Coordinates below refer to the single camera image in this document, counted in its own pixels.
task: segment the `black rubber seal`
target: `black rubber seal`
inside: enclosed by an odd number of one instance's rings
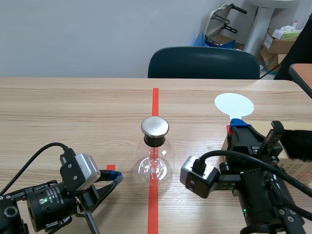
[[[165,136],[159,137],[159,138],[151,138],[148,135],[144,136],[144,142],[150,147],[159,147],[162,146],[165,143]]]

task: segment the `sink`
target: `sink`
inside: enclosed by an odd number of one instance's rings
[[[287,8],[297,2],[297,0],[247,0],[252,5],[265,8]]]
[[[257,58],[274,9],[287,8],[298,1],[299,0],[247,0],[247,2],[258,6],[259,8],[257,16],[254,19],[251,32],[249,33],[247,43],[244,47],[244,51],[254,55]]]

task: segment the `white pipe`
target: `white pipe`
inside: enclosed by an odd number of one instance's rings
[[[258,8],[257,16],[253,22],[252,30],[244,48],[244,51],[254,55],[256,58],[259,55],[274,10],[274,8]]]

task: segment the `white paper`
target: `white paper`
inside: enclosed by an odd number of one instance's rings
[[[220,94],[215,98],[214,103],[220,111],[229,115],[230,119],[242,119],[243,116],[248,116],[254,111],[253,102],[240,94]]]
[[[268,49],[270,49],[272,42],[273,42],[273,39],[272,39],[269,35],[267,35],[267,37],[266,37],[265,40],[264,40],[264,45],[265,45]]]

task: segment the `gray floor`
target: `gray floor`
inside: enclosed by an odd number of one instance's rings
[[[261,69],[261,71],[260,71],[260,77],[261,76],[263,76],[264,74],[266,74],[266,71],[264,70],[264,69]],[[264,78],[262,78],[262,79],[274,79],[274,77],[275,77],[275,75],[270,75],[270,74],[268,74],[268,75],[266,75]]]

